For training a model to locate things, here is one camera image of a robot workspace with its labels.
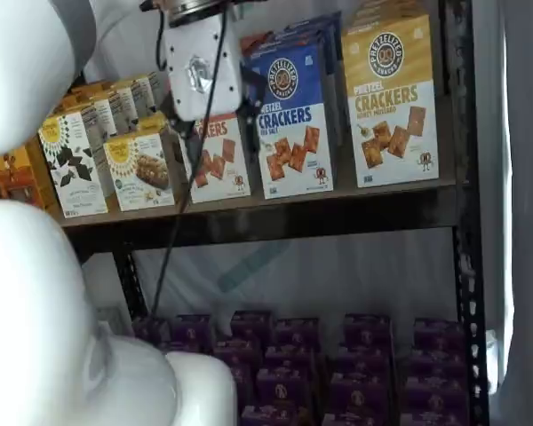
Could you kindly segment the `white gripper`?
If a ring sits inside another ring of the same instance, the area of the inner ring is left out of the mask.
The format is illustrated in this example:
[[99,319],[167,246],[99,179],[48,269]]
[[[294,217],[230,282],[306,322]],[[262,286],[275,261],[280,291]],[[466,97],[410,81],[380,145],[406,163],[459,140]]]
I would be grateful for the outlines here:
[[190,138],[194,121],[207,114],[236,109],[246,128],[255,128],[267,79],[252,69],[241,70],[243,56],[235,30],[233,14],[217,14],[163,31],[173,98],[163,100],[162,113],[182,138]]

